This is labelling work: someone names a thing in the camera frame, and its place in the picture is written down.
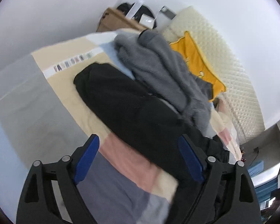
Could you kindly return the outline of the black puffer jacket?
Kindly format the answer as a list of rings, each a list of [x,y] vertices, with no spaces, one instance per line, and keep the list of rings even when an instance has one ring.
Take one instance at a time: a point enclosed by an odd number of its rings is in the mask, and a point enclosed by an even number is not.
[[[228,162],[229,152],[218,140],[203,136],[145,87],[108,63],[93,63],[74,80],[79,96],[118,136],[178,181],[167,223],[182,223],[200,191],[178,148],[186,134],[207,156]]]

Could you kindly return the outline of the blue curtain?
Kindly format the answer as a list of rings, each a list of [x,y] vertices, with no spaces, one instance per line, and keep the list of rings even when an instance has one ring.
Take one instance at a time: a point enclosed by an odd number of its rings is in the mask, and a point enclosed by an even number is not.
[[[255,188],[260,209],[265,209],[266,202],[271,199],[271,192],[278,188],[277,178]]]

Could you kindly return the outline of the grey white shelf unit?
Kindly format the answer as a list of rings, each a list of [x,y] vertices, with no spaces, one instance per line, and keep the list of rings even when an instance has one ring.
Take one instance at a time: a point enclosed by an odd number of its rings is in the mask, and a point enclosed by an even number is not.
[[[243,144],[243,150],[247,168],[260,161],[264,162],[263,171],[251,178],[255,187],[276,178],[280,173],[280,121],[255,139]]]

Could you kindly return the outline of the patchwork colour-block duvet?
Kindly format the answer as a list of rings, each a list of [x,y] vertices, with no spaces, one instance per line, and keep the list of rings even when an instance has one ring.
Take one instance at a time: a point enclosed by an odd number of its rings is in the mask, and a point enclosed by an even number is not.
[[[177,181],[116,137],[73,84],[86,66],[109,63],[127,76],[114,38],[131,29],[91,33],[34,51],[0,71],[0,207],[16,220],[35,160],[58,161],[95,133],[100,148],[78,189],[98,223],[164,223]]]

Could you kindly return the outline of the cream quilted headboard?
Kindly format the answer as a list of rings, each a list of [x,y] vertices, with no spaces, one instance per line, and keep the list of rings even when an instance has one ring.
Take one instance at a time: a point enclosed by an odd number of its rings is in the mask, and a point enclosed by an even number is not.
[[[188,31],[215,73],[227,87],[223,101],[231,113],[240,144],[249,142],[265,130],[255,90],[243,65],[217,29],[194,7],[176,15],[161,33],[169,42]]]

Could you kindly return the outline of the grey fleece jacket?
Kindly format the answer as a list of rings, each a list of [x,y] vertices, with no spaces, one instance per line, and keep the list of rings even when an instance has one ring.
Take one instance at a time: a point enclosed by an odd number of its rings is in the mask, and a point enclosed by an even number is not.
[[[159,33],[121,33],[114,43],[119,60],[136,80],[169,102],[188,125],[205,135],[211,117],[212,84],[192,74],[181,54]]]

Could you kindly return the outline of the yellow cushion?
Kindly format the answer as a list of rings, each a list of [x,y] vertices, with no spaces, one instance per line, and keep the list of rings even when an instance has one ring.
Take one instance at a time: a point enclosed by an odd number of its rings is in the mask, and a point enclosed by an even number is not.
[[[170,43],[171,48],[177,51],[183,57],[187,67],[192,74],[200,79],[212,84],[212,96],[209,101],[212,102],[220,93],[226,92],[227,87],[219,78],[206,55],[191,37],[188,31],[184,32],[183,37]]]

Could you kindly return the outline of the brown cardboard box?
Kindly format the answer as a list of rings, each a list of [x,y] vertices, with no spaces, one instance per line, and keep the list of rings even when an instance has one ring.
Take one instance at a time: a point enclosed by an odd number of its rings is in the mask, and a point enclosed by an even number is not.
[[[138,31],[147,29],[136,20],[127,19],[120,10],[107,8],[99,21],[97,32],[115,31],[121,28],[130,28]]]

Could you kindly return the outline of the white power adapter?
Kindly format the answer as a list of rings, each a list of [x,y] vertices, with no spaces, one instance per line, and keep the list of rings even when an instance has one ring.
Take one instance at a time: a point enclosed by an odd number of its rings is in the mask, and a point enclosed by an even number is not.
[[[140,18],[139,24],[142,25],[143,27],[153,29],[155,25],[155,19],[143,14]]]

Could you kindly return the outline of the black bag on nightstand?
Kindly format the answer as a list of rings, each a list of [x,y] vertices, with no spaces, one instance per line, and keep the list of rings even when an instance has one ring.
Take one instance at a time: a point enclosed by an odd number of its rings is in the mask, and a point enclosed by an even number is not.
[[[116,9],[118,11],[120,11],[126,17],[128,12],[132,9],[133,5],[134,4],[130,4],[130,3],[122,3]],[[134,14],[134,16],[131,19],[127,18],[127,21],[139,24],[140,18],[143,14],[148,15],[148,16],[155,19],[155,16],[151,12],[151,10],[147,6],[141,5],[141,7],[137,10],[137,12]],[[156,22],[156,19],[155,19],[155,25],[154,25],[153,29],[155,29],[156,27],[157,27],[157,22]]]

